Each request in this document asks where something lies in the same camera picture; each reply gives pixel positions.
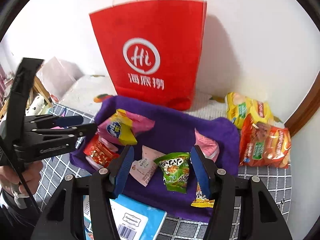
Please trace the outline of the brown wooden door frame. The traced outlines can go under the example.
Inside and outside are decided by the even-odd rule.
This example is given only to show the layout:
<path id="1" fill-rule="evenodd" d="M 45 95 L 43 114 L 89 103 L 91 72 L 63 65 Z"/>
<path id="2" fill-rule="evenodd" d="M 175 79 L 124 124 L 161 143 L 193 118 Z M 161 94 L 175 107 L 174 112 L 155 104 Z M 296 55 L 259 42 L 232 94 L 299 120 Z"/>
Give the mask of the brown wooden door frame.
<path id="1" fill-rule="evenodd" d="M 308 94 L 300 103 L 295 112 L 285 122 L 285 126 L 289 129 L 291 137 L 297 134 L 304 125 L 317 112 L 320 104 L 320 76 L 319 73 L 311 86 Z"/>

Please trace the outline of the green snack packet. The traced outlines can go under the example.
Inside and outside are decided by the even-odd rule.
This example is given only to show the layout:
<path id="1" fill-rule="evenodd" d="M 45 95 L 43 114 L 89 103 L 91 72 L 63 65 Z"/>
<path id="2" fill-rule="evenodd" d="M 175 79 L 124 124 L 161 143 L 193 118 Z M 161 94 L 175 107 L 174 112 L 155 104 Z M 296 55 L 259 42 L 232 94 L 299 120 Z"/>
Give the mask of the green snack packet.
<path id="1" fill-rule="evenodd" d="M 168 191 L 187 192 L 189 159 L 189 152 L 172 152 L 154 160 L 163 172 L 163 183 Z"/>

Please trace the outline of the wooden chair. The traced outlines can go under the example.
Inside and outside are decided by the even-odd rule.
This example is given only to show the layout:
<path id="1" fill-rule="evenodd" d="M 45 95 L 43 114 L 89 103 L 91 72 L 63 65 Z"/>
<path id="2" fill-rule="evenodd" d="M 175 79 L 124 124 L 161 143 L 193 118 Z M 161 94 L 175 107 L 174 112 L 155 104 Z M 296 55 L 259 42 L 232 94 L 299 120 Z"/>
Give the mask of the wooden chair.
<path id="1" fill-rule="evenodd" d="M 7 116 L 9 95 L 13 78 L 1 76 L 1 120 Z M 29 92 L 29 98 L 25 107 L 26 116 L 39 115 L 46 107 L 52 107 L 49 92 L 44 88 L 38 77 L 34 79 L 34 85 Z"/>

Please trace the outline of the pink paper star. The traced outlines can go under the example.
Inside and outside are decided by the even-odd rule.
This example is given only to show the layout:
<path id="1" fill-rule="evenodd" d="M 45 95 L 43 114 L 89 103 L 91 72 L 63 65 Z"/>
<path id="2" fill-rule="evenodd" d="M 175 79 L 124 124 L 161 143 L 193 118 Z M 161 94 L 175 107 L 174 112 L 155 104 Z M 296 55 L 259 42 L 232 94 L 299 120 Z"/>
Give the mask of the pink paper star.
<path id="1" fill-rule="evenodd" d="M 55 126 L 55 127 L 52 127 L 51 129 L 65 129 L 65 128 L 60 126 Z"/>

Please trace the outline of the red gold snack packet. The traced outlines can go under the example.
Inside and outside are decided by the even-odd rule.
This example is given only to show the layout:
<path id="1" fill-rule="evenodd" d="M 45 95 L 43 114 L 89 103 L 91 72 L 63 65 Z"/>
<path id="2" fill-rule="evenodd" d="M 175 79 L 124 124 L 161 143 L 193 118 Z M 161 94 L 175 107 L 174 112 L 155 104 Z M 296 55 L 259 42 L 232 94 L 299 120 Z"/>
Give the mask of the red gold snack packet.
<path id="1" fill-rule="evenodd" d="M 91 156 L 96 163 L 103 167 L 108 167 L 112 160 L 120 157 L 117 149 L 116 152 L 111 151 L 104 143 L 104 139 L 97 134 L 93 136 L 85 147 L 84 154 Z"/>

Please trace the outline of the purple cloth basket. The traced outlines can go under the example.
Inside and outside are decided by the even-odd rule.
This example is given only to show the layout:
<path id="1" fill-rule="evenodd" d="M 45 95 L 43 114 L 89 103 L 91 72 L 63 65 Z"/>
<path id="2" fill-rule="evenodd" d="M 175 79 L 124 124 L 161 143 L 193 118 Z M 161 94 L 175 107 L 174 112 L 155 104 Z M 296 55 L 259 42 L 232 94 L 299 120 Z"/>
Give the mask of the purple cloth basket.
<path id="1" fill-rule="evenodd" d="M 226 118 L 204 120 L 183 112 L 153 105 L 124 96 L 113 96 L 105 100 L 95 116 L 95 123 L 102 124 L 116 109 L 140 114 L 153 121 L 153 129 L 138 135 L 135 159 L 142 158 L 142 146 L 148 146 L 164 154 L 189 152 L 195 144 L 195 131 L 214 139 L 219 145 L 216 165 L 233 176 L 238 175 L 240 135 L 237 128 Z M 190 171 L 187 192 L 168 191 L 163 183 L 163 172 L 157 169 L 147 186 L 128 176 L 123 194 L 141 203 L 166 211 L 168 214 L 198 222 L 209 222 L 211 208 L 193 207 L 197 179 Z"/>

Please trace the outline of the orange chips bag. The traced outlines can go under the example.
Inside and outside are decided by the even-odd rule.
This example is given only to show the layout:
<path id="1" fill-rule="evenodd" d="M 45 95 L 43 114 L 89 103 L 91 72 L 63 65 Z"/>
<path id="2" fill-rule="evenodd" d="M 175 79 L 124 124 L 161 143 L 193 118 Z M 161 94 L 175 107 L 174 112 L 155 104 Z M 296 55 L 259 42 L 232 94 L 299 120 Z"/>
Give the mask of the orange chips bag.
<path id="1" fill-rule="evenodd" d="M 239 150 L 240 166 L 288 168 L 291 135 L 287 128 L 255 123 L 249 114 L 241 129 Z"/>

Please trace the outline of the blue white tissue box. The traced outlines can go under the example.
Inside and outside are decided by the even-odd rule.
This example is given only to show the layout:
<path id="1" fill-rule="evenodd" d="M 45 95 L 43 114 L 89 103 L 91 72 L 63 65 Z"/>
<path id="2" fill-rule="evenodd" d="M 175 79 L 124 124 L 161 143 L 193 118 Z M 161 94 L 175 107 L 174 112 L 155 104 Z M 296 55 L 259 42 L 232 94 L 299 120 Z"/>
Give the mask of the blue white tissue box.
<path id="1" fill-rule="evenodd" d="M 167 216 L 163 210 L 122 194 L 110 204 L 120 239 L 156 239 Z"/>

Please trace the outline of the yellow chips bag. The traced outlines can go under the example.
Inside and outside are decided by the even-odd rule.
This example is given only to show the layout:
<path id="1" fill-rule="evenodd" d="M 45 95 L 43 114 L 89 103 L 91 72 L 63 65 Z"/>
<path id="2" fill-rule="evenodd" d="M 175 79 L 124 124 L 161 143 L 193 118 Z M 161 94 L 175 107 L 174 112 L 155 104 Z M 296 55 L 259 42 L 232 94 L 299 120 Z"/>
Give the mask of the yellow chips bag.
<path id="1" fill-rule="evenodd" d="M 225 96 L 227 104 L 226 116 L 238 129 L 242 129 L 244 120 L 249 114 L 254 123 L 274 124 L 274 117 L 267 102 L 258 101 L 236 92 Z"/>

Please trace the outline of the pink silver-banded snack packet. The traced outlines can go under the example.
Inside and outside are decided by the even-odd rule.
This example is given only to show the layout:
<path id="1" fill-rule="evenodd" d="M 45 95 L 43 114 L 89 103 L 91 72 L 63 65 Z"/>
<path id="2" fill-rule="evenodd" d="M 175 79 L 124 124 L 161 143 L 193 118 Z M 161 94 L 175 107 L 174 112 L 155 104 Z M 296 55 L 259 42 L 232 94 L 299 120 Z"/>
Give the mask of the pink silver-banded snack packet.
<path id="1" fill-rule="evenodd" d="M 220 153 L 220 149 L 215 140 L 205 137 L 204 135 L 200 134 L 197 129 L 195 129 L 195 145 L 200 147 L 202 153 L 207 159 L 216 162 Z"/>

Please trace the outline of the pale pink triangular packet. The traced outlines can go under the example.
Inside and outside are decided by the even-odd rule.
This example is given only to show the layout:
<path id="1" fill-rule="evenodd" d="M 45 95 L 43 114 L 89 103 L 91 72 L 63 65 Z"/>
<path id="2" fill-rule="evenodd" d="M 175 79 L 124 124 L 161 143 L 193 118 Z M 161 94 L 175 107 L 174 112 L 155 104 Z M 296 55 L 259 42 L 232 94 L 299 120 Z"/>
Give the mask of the pale pink triangular packet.
<path id="1" fill-rule="evenodd" d="M 164 156 L 162 152 L 143 145 L 142 159 L 133 161 L 130 169 L 131 176 L 144 187 L 147 187 L 157 168 L 154 160 L 162 156 Z"/>

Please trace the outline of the white plastic bag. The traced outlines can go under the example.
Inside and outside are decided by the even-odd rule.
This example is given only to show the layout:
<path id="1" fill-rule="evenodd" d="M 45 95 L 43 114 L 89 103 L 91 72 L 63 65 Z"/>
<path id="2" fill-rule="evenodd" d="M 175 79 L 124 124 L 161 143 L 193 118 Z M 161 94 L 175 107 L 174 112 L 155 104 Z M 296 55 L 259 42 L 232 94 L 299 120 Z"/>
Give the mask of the white plastic bag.
<path id="1" fill-rule="evenodd" d="M 84 73 L 75 63 L 53 57 L 42 64 L 36 75 L 50 97 L 59 102 L 72 85 L 84 76 Z"/>

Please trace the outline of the yellow cartoon snack packet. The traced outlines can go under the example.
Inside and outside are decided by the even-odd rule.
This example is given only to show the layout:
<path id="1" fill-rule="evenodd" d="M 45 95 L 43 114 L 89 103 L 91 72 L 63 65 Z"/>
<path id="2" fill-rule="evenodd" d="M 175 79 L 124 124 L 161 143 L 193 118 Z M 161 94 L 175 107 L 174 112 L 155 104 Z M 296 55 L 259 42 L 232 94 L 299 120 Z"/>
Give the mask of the yellow cartoon snack packet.
<path id="1" fill-rule="evenodd" d="M 209 200 L 205 194 L 202 193 L 199 183 L 197 183 L 195 199 L 191 203 L 192 207 L 199 208 L 213 208 L 214 200 Z"/>

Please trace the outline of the pink yellow snack bag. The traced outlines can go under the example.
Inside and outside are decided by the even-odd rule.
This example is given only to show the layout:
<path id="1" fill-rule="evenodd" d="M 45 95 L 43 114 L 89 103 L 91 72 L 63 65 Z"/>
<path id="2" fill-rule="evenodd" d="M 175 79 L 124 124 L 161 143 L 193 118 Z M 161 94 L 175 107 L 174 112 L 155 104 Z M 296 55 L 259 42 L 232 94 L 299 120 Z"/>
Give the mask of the pink yellow snack bag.
<path id="1" fill-rule="evenodd" d="M 97 134 L 117 145 L 136 145 L 136 136 L 151 130 L 155 121 L 124 109 L 116 112 L 98 126 Z"/>

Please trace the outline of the red paper shopping bag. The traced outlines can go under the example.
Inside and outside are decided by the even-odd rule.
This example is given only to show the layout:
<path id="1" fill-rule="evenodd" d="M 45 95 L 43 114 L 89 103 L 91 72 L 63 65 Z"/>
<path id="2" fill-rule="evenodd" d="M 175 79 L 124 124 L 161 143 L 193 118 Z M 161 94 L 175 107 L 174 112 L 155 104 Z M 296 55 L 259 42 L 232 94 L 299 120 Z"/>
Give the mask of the red paper shopping bag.
<path id="1" fill-rule="evenodd" d="M 116 93 L 176 110 L 191 107 L 207 2 L 135 0 L 90 14 Z"/>

